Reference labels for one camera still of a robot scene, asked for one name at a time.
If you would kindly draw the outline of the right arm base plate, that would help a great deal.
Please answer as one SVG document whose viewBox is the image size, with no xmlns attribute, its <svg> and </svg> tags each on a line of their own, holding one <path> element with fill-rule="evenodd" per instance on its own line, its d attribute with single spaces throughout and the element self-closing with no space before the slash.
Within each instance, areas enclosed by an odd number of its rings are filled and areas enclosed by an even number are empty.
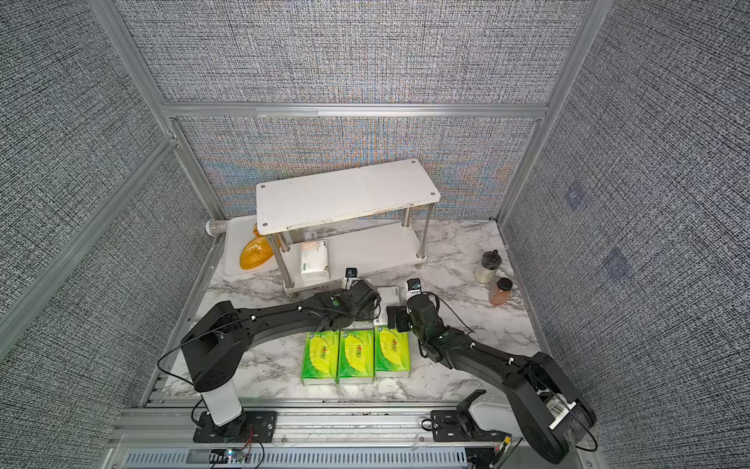
<svg viewBox="0 0 750 469">
<path fill-rule="evenodd" d="M 471 414 L 471 406 L 478 404 L 478 399 L 484 398 L 485 395 L 486 390 L 476 390 L 453 410 L 432 410 L 427 423 L 423 424 L 423 429 L 431 432 L 434 441 L 438 443 L 504 441 L 507 437 L 511 437 L 511 434 L 499 429 L 486 429 L 480 426 Z"/>
</svg>

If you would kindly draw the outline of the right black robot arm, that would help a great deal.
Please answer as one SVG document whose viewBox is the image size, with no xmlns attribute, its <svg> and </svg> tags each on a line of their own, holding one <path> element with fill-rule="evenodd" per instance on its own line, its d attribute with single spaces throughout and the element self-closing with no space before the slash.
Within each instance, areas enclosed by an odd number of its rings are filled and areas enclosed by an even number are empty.
<svg viewBox="0 0 750 469">
<path fill-rule="evenodd" d="M 586 438 L 595 441 L 595 412 L 555 360 L 538 352 L 514 355 L 484 345 L 448 326 L 432 293 L 410 297 L 387 309 L 389 324 L 417 340 L 420 355 L 448 369 L 463 371 L 502 391 L 523 439 L 538 455 L 558 464 Z"/>
</svg>

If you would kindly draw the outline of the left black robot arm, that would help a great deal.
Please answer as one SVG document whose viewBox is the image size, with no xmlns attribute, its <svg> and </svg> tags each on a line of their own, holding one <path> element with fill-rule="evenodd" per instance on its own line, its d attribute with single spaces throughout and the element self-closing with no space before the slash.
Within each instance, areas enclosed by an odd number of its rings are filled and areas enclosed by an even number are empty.
<svg viewBox="0 0 750 469">
<path fill-rule="evenodd" d="M 183 337 L 189 381 L 216 427 L 244 414 L 232 379 L 243 355 L 255 346 L 298 333 L 341 330 L 354 322 L 374 320 L 381 296 L 367 281 L 284 305 L 250 309 L 230 301 L 215 304 Z"/>
</svg>

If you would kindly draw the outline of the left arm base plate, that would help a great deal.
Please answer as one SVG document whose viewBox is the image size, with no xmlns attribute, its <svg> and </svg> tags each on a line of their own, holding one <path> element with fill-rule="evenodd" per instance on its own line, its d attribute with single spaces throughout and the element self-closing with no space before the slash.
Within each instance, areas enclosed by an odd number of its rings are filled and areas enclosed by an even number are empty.
<svg viewBox="0 0 750 469">
<path fill-rule="evenodd" d="M 217 426 L 209 412 L 203 412 L 193 434 L 196 444 L 246 443 L 247 441 L 271 443 L 277 427 L 277 412 L 246 410 L 235 420 Z"/>
</svg>

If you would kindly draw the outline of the white tissue pack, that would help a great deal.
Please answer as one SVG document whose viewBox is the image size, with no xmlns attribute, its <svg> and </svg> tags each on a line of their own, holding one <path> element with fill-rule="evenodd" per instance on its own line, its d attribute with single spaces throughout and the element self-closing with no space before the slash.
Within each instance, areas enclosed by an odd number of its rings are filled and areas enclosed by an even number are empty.
<svg viewBox="0 0 750 469">
<path fill-rule="evenodd" d="M 328 242 L 303 242 L 300 248 L 301 279 L 305 283 L 330 279 Z"/>
<path fill-rule="evenodd" d="M 397 286 L 382 286 L 377 288 L 380 296 L 380 304 L 376 311 L 377 318 L 373 321 L 375 328 L 388 326 L 388 308 L 396 307 L 402 304 L 400 299 L 400 289 Z"/>
</svg>

